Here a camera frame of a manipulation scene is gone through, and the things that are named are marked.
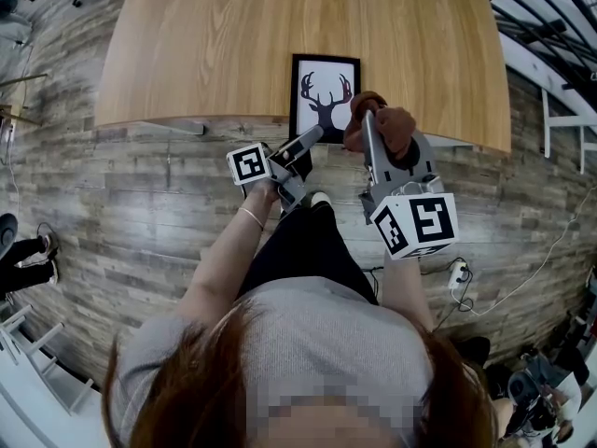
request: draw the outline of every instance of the white cable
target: white cable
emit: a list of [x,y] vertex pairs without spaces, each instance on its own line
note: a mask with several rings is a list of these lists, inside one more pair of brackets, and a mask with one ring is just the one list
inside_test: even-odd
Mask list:
[[501,304],[503,301],[505,301],[508,297],[510,297],[511,295],[514,295],[516,292],[518,292],[521,288],[523,288],[524,286],[526,286],[529,282],[531,282],[535,276],[541,271],[541,269],[543,269],[545,267],[545,264],[548,263],[549,257],[551,256],[551,252],[553,252],[553,248],[565,237],[566,233],[568,232],[568,228],[570,228],[570,224],[572,224],[574,221],[576,221],[578,219],[578,216],[580,216],[580,213],[582,211],[582,206],[585,205],[585,202],[587,201],[587,199],[589,198],[590,194],[597,189],[597,186],[593,186],[591,189],[589,189],[589,192],[587,192],[587,195],[585,196],[585,199],[582,200],[582,203],[580,203],[580,206],[578,207],[578,210],[576,211],[575,215],[568,221],[568,223],[566,224],[565,229],[562,232],[562,235],[556,239],[556,241],[551,245],[551,247],[549,248],[549,252],[547,254],[547,256],[545,257],[545,260],[543,261],[543,263],[539,266],[539,268],[535,271],[535,273],[533,275],[531,275],[528,279],[526,279],[524,282],[522,282],[522,284],[520,284],[518,287],[516,287],[514,290],[512,290],[509,294],[507,294],[502,300],[500,300],[496,305],[490,307],[489,309],[487,309],[485,312],[481,312],[480,314],[478,312],[475,312],[474,310],[471,309],[471,307],[469,307],[468,305],[466,305],[465,303],[462,303],[461,301],[459,301],[455,296],[454,296],[454,290],[451,290],[451,296],[452,298],[458,303],[459,306],[464,306],[466,309],[471,309],[468,312],[471,312],[473,314],[475,314],[476,316],[482,316],[482,315],[486,315],[489,312],[491,312],[495,307],[497,307],[499,304]]
[[21,195],[19,194],[19,186],[17,186],[17,181],[15,180],[15,174],[12,171],[12,161],[11,161],[12,150],[15,147],[14,132],[15,132],[15,127],[14,127],[14,125],[11,125],[10,135],[8,136],[8,144],[10,145],[8,147],[8,170],[10,171],[10,175],[12,175],[12,184],[14,184],[15,189],[17,190],[17,220],[19,220],[19,215],[21,212]]

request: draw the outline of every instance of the bracelet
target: bracelet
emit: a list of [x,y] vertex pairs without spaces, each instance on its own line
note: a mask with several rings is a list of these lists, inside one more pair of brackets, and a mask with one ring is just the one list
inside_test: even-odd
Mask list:
[[262,231],[265,229],[263,227],[263,224],[261,224],[261,221],[259,219],[257,219],[257,216],[255,214],[253,214],[251,211],[249,211],[248,209],[246,209],[244,207],[239,207],[239,211],[244,211],[246,214],[248,214],[250,217],[252,217],[255,220],[255,222],[259,225],[259,227],[261,228]]

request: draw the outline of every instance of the black picture frame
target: black picture frame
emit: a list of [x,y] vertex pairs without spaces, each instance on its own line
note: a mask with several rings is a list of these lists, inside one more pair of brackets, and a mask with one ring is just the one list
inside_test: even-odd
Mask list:
[[[349,58],[332,55],[314,55],[311,53],[295,53],[292,55],[292,78],[291,78],[291,92],[290,92],[290,121],[288,124],[288,137],[290,140],[296,138],[297,134],[297,118],[299,107],[299,78],[300,78],[300,63],[301,62],[328,62],[328,63],[344,63],[351,64],[354,67],[354,87],[352,88],[353,98],[361,92],[361,60],[358,58]],[[328,144],[343,144],[344,131],[335,132],[333,134],[324,134],[319,140],[319,143]]]

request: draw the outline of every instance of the antler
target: antler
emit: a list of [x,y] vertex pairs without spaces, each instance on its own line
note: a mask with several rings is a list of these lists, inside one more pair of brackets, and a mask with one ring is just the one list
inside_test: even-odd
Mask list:
[[320,106],[321,102],[319,101],[319,93],[317,93],[316,100],[309,95],[309,90],[313,87],[311,84],[311,76],[313,73],[315,72],[311,71],[309,75],[305,75],[302,78],[302,81],[300,81],[300,96],[302,96],[305,100],[313,101],[317,106]]
[[351,98],[353,97],[353,92],[351,91],[351,82],[346,79],[346,77],[340,73],[340,83],[342,84],[342,91],[344,92],[344,95],[342,96],[342,99],[339,101],[334,101],[334,95],[332,94],[332,92],[329,92],[329,98],[330,98],[330,103],[329,105],[334,107],[336,105],[343,105],[344,103],[348,103],[349,101],[351,101]]

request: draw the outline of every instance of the white marker cube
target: white marker cube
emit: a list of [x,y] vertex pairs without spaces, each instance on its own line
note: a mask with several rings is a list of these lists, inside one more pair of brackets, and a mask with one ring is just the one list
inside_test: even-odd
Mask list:
[[270,164],[261,143],[231,151],[226,160],[236,186],[271,176]]
[[394,260],[430,256],[458,242],[453,194],[387,196],[371,221]]

